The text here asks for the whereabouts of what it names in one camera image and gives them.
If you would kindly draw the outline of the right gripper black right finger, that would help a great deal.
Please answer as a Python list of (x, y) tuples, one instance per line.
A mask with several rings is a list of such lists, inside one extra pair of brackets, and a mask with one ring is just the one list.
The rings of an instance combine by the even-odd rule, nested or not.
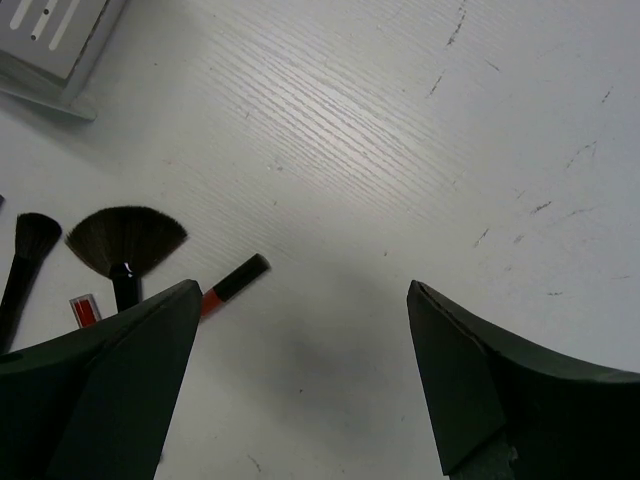
[(635, 479), (639, 376), (533, 343), (413, 282), (411, 337), (451, 479)]

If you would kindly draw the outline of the black fan makeup brush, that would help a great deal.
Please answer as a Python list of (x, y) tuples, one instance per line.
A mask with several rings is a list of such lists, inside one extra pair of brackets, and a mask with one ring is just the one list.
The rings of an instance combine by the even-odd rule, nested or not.
[(172, 217), (146, 206), (101, 209), (71, 229), (65, 243), (91, 270), (112, 283), (117, 310), (141, 302), (141, 279), (188, 238)]

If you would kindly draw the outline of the red lip gloss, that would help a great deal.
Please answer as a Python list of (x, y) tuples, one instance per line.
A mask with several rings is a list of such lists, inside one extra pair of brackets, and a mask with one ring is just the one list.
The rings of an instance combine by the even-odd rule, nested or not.
[(270, 269), (267, 259), (256, 253), (202, 296), (201, 318), (210, 316)]

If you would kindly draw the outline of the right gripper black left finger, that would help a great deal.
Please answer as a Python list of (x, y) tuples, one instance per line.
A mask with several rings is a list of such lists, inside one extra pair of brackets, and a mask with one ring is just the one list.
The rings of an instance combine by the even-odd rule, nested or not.
[(1, 358), (4, 479), (151, 479), (200, 320), (184, 280)]

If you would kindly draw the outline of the black angled makeup brush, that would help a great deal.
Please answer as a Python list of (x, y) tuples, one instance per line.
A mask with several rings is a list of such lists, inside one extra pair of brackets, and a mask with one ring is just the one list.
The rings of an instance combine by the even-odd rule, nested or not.
[(62, 235), (59, 223), (41, 213), (17, 217), (14, 256), (1, 300), (1, 354), (13, 342), (40, 268)]

